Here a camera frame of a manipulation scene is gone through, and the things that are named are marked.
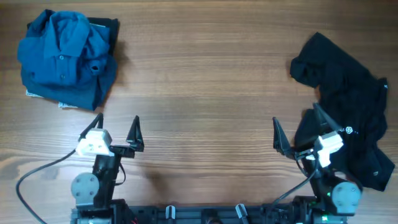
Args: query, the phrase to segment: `clothing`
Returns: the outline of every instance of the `clothing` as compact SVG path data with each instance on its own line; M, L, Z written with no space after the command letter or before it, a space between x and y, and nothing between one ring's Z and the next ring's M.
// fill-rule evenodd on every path
M344 146L331 154L331 166L356 177L364 187L383 191L395 165L378 148L387 129L388 84L320 33L292 60L290 74L298 82L319 86L320 106L343 129ZM295 144L319 133L313 110L308 110L295 135Z
M47 31L46 28L49 27L51 17L54 14L55 12L50 10L45 10L43 13L41 13L41 15L34 22L28 24L27 36L31 35L36 39L37 37L45 38ZM54 76L51 77L52 79L46 78L43 81L43 79L39 78L39 81L37 81L36 74L34 74L33 71L26 69L22 63L22 83L26 86L30 93L88 110L95 110L95 108L103 102L116 76L117 65L116 61L112 57L112 54L114 52L118 35L119 22L117 19L111 20L103 18L88 18L88 21L90 25L90 31L95 32L95 35L98 34L101 38L103 38L104 41L106 41L108 48L106 49L105 54L103 56L94 58L93 60L81 60L81 65L85 64L87 67L80 70L83 71L83 73L80 72L80 74L83 75L76 75L77 79L75 85L71 85L71 83L73 83L75 80L73 73L70 77L66 77L71 78L68 80L68 82L57 83L57 81L60 79L56 79L56 73L54 73ZM88 39L91 38L91 43L96 43L96 40L98 40L96 39L97 37L98 36L93 37L91 34L88 35ZM87 55L90 58L92 55L96 55L99 52L98 49L92 49L93 47L90 47L90 41L87 41L86 45L83 46L81 54L82 57L80 58L86 57ZM59 57L53 57L52 60L59 60ZM93 63L97 63L95 65L99 71L97 73L93 72L90 74L87 71L89 71L88 68L90 68L90 65L93 65Z

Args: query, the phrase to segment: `folded blue shirt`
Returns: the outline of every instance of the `folded blue shirt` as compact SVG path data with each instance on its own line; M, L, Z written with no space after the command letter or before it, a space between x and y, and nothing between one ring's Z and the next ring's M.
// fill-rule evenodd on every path
M74 19L65 19L66 21L71 21L72 24L74 22L76 27L68 27L67 24L64 24L63 22L61 22L59 26L53 26L51 24L51 20L57 20L56 18L54 18L57 14L63 13L71 13L77 15L76 17L72 16L72 18L75 19L79 18L81 15L77 12L54 12L46 9L41 13L38 18L36 18L32 23L28 25L28 31L26 35L27 37L21 41L18 51L18 59L20 59L22 63L22 83L26 86L27 90L30 93L34 93L45 98L61 101L63 103L67 103L69 105L77 106L80 108L95 110L95 108L103 102L116 76L117 64L112 54L117 39L119 22L117 19L111 20L102 18L88 18L88 21L91 23L88 23L90 26L90 30L86 37L84 45L81 45L82 47L80 49L80 56L75 57L73 55L71 56L70 54L77 55L77 45L67 44L69 45L68 47L74 49L71 51L67 50L67 48L64 47L65 44L55 45L48 44L43 41L45 40L45 38L47 38L47 34L49 33L49 27L61 27L62 30L65 31L65 34L69 34L69 37L60 37L56 33L56 40L61 38L63 39L61 40L61 42L63 43L67 43L68 41L64 40L67 40L68 38L70 40L70 43L75 41L76 43L81 44L84 41L79 39L73 40L72 38L81 37L81 34L75 33L77 31L77 26L80 26L78 25L79 19L75 21ZM82 22L83 20L86 20L84 18L80 17L80 22L83 23L83 25L85 24L84 26L86 27L86 22ZM29 43L27 39L36 41L38 43L37 46L25 45L25 43L22 44L22 42L25 41ZM26 51L26 49L22 46L30 46L34 49L34 52ZM101 47L98 48L99 46L105 46L107 48L107 51L104 55L98 53L102 51ZM50 54L52 53L55 56L45 58L44 55L47 54L45 53L45 49L50 50ZM30 60L27 60L27 58L31 58L32 60L36 61L37 65ZM42 68L42 64L47 63L49 60L53 60L53 65L55 65L54 68L59 68L60 71L63 71L61 68L64 67L57 67L55 61L57 58L62 62L68 62L68 66L66 66L68 71L70 68L76 68L77 72L70 72L69 74L71 75L69 77L65 76L64 79L59 79L59 75L57 76L57 74L54 73L58 70L49 70L48 73L43 72L39 73L39 75L37 72L32 71L32 68Z
M36 83L82 86L107 75L108 50L109 28L90 25L79 12L60 11L32 23L19 42L18 60Z

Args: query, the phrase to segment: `black garment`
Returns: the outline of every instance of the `black garment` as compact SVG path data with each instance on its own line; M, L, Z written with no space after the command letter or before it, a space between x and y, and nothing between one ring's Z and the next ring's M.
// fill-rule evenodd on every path
M108 53L112 55L118 38L119 21L117 19L106 18L88 18L88 20L92 24L109 27ZM79 89L41 85L33 82L31 79L31 73L23 68L21 69L21 78L22 83L30 93L88 110L95 110L95 108L103 102L106 93L113 84L112 78L102 76L97 82L92 82L89 86Z
M331 166L353 174L364 187L383 191L395 165L378 148L387 129L384 110L387 80L369 70L320 33L292 60L290 74L298 82L319 86L320 106L342 127L344 146L331 155ZM295 143L317 134L312 110L303 117Z

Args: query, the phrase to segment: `wooden tabletop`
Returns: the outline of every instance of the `wooden tabletop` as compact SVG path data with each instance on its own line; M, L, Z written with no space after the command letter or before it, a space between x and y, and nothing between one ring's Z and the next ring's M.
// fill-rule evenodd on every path
M62 110L25 96L18 42L44 9L120 20L117 79L95 112ZM377 77L387 77L389 129L379 147L398 163L398 2L150 1L0 5L0 223L35 223L17 180L70 152L97 113L113 143L133 117L146 143L123 159L127 181L114 198L129 205L259 205L304 179L272 148L272 117L292 139L315 90L289 75L290 61L321 32ZM72 158L29 177L21 192L49 223L68 223L71 181L93 158ZM349 223L396 223L398 178L364 191ZM309 185L294 195L311 195Z

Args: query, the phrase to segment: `blue shirt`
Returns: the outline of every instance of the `blue shirt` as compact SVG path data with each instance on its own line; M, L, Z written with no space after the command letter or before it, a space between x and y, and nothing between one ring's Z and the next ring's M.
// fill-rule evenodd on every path
M49 27L50 18L54 14L54 11L46 9L38 16L38 18L28 24L27 38L44 36ZM118 36L119 21L117 19L111 20L105 18L88 18L88 20L91 22L90 28L96 29L102 37L106 37L106 33L109 32L108 38L110 49L106 55L106 66L104 67L103 74L91 76L92 79L87 81L86 84L79 80L81 85L45 85L36 82L37 75L26 69L24 64L22 64L22 83L30 93L88 110L95 110L96 107L104 101L116 76L117 64L112 57L112 54L114 52L114 46Z
M34 82L84 88L97 76L116 72L105 70L109 28L91 25L79 12L55 12L49 19L48 13L32 23L18 47L18 60Z

